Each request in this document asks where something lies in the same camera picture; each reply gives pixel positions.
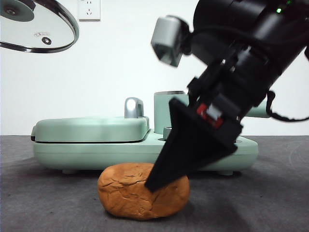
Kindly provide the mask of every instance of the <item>chrome handle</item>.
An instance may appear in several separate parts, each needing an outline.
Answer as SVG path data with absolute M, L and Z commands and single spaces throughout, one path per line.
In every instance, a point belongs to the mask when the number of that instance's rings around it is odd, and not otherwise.
M 144 116 L 143 101 L 138 98 L 127 98 L 125 102 L 125 118 Z

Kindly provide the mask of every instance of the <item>gray mat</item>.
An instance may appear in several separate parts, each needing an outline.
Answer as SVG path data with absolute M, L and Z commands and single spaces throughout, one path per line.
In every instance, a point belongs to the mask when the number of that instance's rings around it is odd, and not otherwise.
M 309 136 L 248 137 L 256 164 L 231 177 L 189 175 L 189 203 L 149 221 L 109 215 L 98 200 L 100 172 L 64 175 L 42 167 L 29 136 L 1 137 L 2 232 L 309 231 Z

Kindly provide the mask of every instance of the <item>electrical outlet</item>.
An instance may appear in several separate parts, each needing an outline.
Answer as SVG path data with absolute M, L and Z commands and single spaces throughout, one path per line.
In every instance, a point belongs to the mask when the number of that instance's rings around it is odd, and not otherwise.
M 79 21 L 100 21 L 101 0 L 79 0 Z

